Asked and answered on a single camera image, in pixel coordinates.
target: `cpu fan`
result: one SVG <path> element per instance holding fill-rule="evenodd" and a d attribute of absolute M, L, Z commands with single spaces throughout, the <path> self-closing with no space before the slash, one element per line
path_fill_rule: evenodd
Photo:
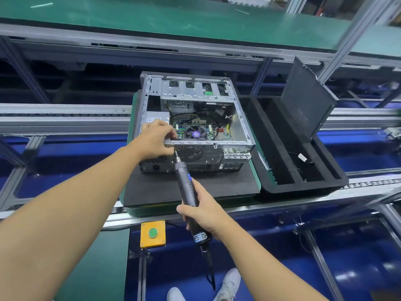
<path fill-rule="evenodd" d="M 189 126 L 185 129 L 185 138 L 206 140 L 207 130 L 203 126 Z"/>

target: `aluminum frame rail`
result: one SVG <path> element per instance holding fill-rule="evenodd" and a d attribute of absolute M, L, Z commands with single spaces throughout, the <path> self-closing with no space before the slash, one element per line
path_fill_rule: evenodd
<path fill-rule="evenodd" d="M 178 54 L 189 55 L 244 55 L 260 57 L 276 57 L 284 61 L 293 62 L 295 56 L 303 63 L 320 63 L 320 61 L 329 62 L 333 53 L 314 52 L 297 49 L 282 48 L 264 48 L 254 46 L 227 45 L 219 43 L 192 42 L 172 39 L 143 38 L 126 35 L 102 34 L 95 32 L 84 32 L 77 30 L 62 30 L 55 28 L 44 28 L 36 26 L 24 26 L 13 24 L 0 24 L 0 36 L 11 36 L 13 38 L 23 38 L 24 42 L 35 43 L 56 43 L 67 42 L 65 46 L 103 46 L 118 45 L 121 48 L 126 47 L 132 50 L 132 46 L 140 48 L 162 48 L 171 49 Z M 352 63 L 356 65 L 380 65 L 389 67 L 401 67 L 401 60 L 374 58 L 365 56 L 347 55 L 343 63 Z"/>
<path fill-rule="evenodd" d="M 362 177 L 350 179 L 350 183 L 347 186 L 324 197 L 247 205 L 234 208 L 226 208 L 225 211 L 233 217 L 243 215 L 257 216 L 283 212 L 296 212 L 298 214 L 303 214 L 308 209 L 331 207 L 333 205 L 353 203 L 368 204 L 377 197 L 380 197 L 383 194 L 386 194 L 389 191 L 400 187 L 401 174 Z M 30 200 L 31 199 L 16 199 L 14 196 L 12 197 L 12 200 L 5 201 L 3 205 L 3 211 L 0 212 L 0 219 L 8 217 L 14 212 L 13 209 L 10 209 L 11 207 L 13 207 L 13 205 L 21 205 L 23 203 L 27 203 Z M 122 205 L 119 201 L 117 201 L 114 205 L 114 207 L 121 206 Z M 133 216 L 134 214 L 135 212 L 128 213 L 124 211 L 122 213 L 110 214 L 103 227 L 119 227 L 130 224 L 136 225 L 143 222 L 152 222 L 160 219 L 168 220 L 175 223 L 183 222 L 182 216 L 180 216 L 178 213 L 151 217 L 135 217 Z"/>
<path fill-rule="evenodd" d="M 131 106 L 0 104 L 0 135 L 128 133 Z M 401 127 L 398 110 L 335 108 L 321 130 Z"/>

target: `green button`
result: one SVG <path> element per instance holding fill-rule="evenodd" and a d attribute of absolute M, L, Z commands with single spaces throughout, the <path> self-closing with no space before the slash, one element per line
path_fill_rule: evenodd
<path fill-rule="evenodd" d="M 149 237 L 155 238 L 157 236 L 157 229 L 156 228 L 151 228 L 148 232 Z"/>

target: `person's left hand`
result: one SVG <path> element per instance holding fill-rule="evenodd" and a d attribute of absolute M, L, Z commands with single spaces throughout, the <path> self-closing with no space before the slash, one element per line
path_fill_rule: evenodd
<path fill-rule="evenodd" d="M 170 139 L 176 139 L 177 133 L 165 121 L 156 119 L 151 124 L 144 124 L 141 134 L 128 147 L 132 144 L 135 150 L 140 151 L 142 159 L 156 158 L 160 155 L 173 155 L 174 148 L 166 148 L 164 146 L 163 142 L 166 136 Z"/>

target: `foot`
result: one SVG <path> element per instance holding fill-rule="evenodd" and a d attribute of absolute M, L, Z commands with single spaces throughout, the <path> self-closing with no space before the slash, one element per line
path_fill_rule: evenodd
<path fill-rule="evenodd" d="M 167 293 L 167 301 L 185 301 L 185 299 L 180 290 L 177 287 L 173 287 Z"/>
<path fill-rule="evenodd" d="M 223 285 L 213 301 L 233 301 L 240 282 L 241 275 L 239 274 L 238 269 L 230 269 L 224 276 Z"/>

